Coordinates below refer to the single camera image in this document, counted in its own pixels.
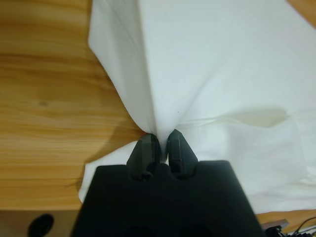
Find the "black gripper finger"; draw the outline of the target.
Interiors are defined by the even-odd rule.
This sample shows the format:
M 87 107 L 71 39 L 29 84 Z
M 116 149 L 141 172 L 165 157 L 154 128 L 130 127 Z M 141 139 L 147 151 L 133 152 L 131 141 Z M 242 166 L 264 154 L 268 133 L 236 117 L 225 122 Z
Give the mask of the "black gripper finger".
M 198 158 L 180 131 L 170 133 L 166 148 L 171 173 L 179 180 L 193 177 Z
M 137 141 L 127 161 L 127 167 L 133 180 L 148 181 L 153 177 L 160 162 L 159 141 L 155 135 L 146 134 Z

